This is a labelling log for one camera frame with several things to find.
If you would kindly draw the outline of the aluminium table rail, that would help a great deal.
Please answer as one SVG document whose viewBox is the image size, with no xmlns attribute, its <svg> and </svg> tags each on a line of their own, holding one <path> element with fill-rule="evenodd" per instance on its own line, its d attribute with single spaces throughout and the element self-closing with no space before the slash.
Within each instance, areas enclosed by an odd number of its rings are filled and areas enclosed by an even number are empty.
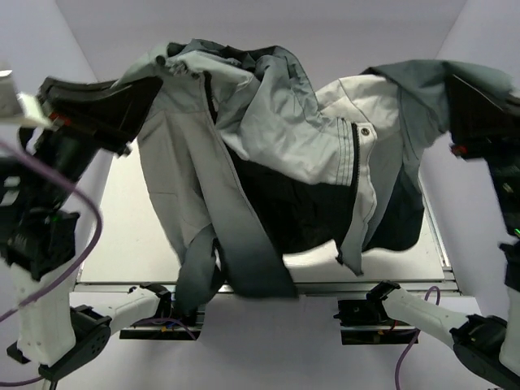
<svg viewBox="0 0 520 390">
<path fill-rule="evenodd" d="M 423 184 L 421 176 L 419 176 L 419 184 L 420 184 L 420 188 L 422 190 L 423 205 L 425 206 L 425 214 L 427 217 L 428 225 L 430 227 L 431 237 L 435 243 L 435 249 L 438 254 L 438 258 L 440 260 L 441 266 L 443 268 L 443 272 L 444 273 L 446 273 L 446 272 L 453 273 L 452 263 L 446 252 L 446 248 L 444 246 L 444 241 L 440 234 L 440 228 L 436 221 L 436 217 L 435 217 L 435 214 L 432 209 L 431 200 L 428 196 L 426 187 Z"/>
<path fill-rule="evenodd" d="M 378 282 L 349 282 L 349 283 L 310 283 L 297 284 L 297 291 L 305 295 L 338 295 L 343 293 L 368 293 Z M 437 282 L 405 282 L 400 286 L 410 292 L 426 292 L 436 285 L 442 293 L 458 294 L 460 289 L 454 279 L 445 279 Z M 77 283 L 74 291 L 78 293 L 124 293 L 137 284 L 91 284 Z"/>
</svg>

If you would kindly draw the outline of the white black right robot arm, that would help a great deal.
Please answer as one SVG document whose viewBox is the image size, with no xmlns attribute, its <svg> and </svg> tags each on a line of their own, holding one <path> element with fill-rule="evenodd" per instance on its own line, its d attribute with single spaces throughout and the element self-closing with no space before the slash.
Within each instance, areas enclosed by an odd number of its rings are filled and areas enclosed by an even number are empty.
<svg viewBox="0 0 520 390">
<path fill-rule="evenodd" d="M 494 95 L 476 82 L 446 80 L 451 151 L 487 163 L 507 233 L 519 237 L 519 99 Z M 519 243 L 500 244 L 507 264 L 509 317 L 463 314 L 383 281 L 370 290 L 366 312 L 375 323 L 402 321 L 447 345 L 473 374 L 502 389 L 519 387 Z"/>
</svg>

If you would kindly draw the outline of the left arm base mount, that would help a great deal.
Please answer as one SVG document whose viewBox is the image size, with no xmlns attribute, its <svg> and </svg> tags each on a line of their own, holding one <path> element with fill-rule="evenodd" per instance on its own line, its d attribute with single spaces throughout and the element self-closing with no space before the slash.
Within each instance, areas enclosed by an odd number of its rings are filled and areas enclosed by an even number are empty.
<svg viewBox="0 0 520 390">
<path fill-rule="evenodd" d="M 124 328 L 119 333 L 121 340 L 192 341 L 202 332 L 205 306 L 188 315 L 170 314 L 169 319 L 145 319 L 137 325 Z"/>
</svg>

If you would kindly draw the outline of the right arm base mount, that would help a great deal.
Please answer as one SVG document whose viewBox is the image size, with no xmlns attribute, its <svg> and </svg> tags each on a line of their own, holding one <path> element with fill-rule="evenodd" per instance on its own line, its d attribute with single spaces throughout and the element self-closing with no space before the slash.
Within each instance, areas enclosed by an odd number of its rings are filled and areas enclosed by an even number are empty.
<svg viewBox="0 0 520 390">
<path fill-rule="evenodd" d="M 333 318 L 340 322 L 342 345 L 407 345 L 415 334 L 410 325 L 390 319 L 366 300 L 339 300 Z"/>
</svg>

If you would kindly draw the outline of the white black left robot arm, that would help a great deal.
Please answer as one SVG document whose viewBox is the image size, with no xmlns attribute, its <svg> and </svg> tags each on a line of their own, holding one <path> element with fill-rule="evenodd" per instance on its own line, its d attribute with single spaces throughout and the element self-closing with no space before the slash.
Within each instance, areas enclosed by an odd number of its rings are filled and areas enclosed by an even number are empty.
<svg viewBox="0 0 520 390">
<path fill-rule="evenodd" d="M 71 306 L 86 253 L 76 252 L 79 214 L 63 208 L 75 196 L 91 210 L 94 247 L 101 212 L 77 183 L 98 152 L 129 154 L 162 84 L 157 76 L 121 84 L 47 78 L 31 95 L 2 73 L 1 121 L 18 127 L 20 144 L 1 160 L 1 255 L 19 318 L 19 337 L 7 354 L 36 363 L 52 384 L 91 362 L 122 329 L 171 317 L 171 293 L 159 284 L 133 287 L 114 303 Z"/>
</svg>

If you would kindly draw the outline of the aluminium right table rail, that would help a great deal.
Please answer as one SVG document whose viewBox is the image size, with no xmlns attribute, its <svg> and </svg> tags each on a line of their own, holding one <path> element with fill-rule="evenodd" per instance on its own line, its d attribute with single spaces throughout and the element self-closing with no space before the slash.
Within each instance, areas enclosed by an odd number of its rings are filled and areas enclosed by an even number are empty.
<svg viewBox="0 0 520 390">
<path fill-rule="evenodd" d="M 452 263 L 446 252 L 446 248 L 444 246 L 444 241 L 440 234 L 440 228 L 436 221 L 436 217 L 435 217 L 435 214 L 432 209 L 431 200 L 428 196 L 426 187 L 423 184 L 421 176 L 419 176 L 419 184 L 420 184 L 420 188 L 422 190 L 423 205 L 425 206 L 425 214 L 427 217 L 428 225 L 430 227 L 431 237 L 435 243 L 435 249 L 438 254 L 438 258 L 440 260 L 441 266 L 443 268 L 443 272 L 444 273 L 446 273 L 446 272 L 453 273 Z"/>
</svg>

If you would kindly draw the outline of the aluminium front table rail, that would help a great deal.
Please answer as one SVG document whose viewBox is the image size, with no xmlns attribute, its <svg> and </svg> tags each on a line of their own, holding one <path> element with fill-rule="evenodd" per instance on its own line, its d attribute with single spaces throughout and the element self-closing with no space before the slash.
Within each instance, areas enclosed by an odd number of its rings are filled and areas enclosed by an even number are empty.
<svg viewBox="0 0 520 390">
<path fill-rule="evenodd" d="M 305 295 L 338 295 L 343 293 L 368 293 L 378 282 L 349 282 L 349 283 L 310 283 L 297 284 L 297 291 Z M 405 282 L 400 286 L 410 292 L 426 292 L 436 285 L 442 293 L 458 294 L 460 289 L 454 279 L 445 279 L 437 282 Z M 77 283 L 74 291 L 78 293 L 124 293 L 137 284 L 91 284 Z"/>
</svg>

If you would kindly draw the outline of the grey gradient zip jacket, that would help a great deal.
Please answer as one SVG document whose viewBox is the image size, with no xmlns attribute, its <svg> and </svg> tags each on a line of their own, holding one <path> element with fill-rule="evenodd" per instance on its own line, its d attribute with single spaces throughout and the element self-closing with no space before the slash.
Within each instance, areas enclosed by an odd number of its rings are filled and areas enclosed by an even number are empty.
<svg viewBox="0 0 520 390">
<path fill-rule="evenodd" d="M 447 79 L 495 97 L 511 77 L 443 60 L 370 67 L 314 90 L 280 46 L 168 43 L 120 78 L 162 87 L 137 137 L 149 199 L 180 260 L 175 307 L 224 284 L 247 298 L 293 298 L 284 264 L 334 243 L 332 262 L 362 273 L 371 249 L 405 251 L 423 224 L 423 153 L 449 131 Z"/>
</svg>

